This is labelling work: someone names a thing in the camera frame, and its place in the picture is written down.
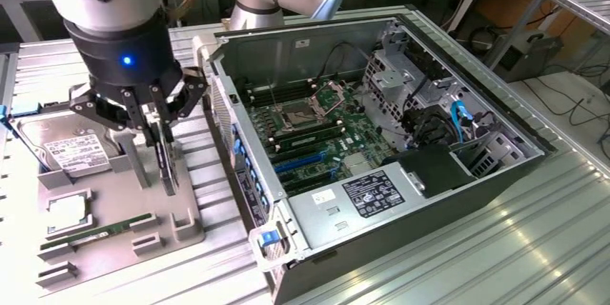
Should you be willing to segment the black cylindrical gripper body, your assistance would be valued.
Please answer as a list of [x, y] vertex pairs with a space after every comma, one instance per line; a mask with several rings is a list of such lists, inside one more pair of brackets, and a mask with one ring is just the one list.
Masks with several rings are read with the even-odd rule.
[[156, 86], [170, 95], [182, 80], [182, 67], [172, 53], [166, 13], [159, 9], [146, 23], [124, 31], [85, 31], [64, 22], [88, 67], [89, 83], [101, 95], [133, 89], [148, 95]]

